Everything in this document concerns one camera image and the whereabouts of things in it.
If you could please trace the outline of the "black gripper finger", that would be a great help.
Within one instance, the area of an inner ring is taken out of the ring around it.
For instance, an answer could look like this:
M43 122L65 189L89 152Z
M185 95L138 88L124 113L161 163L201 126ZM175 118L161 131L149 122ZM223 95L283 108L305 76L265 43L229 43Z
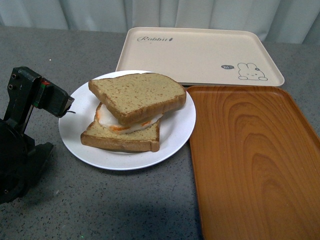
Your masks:
M13 68L7 91L9 102L4 121L21 134L33 108L44 109L61 118L74 101L65 90L26 66Z
M0 203L22 198L37 183L54 145L35 145L33 138L0 121Z

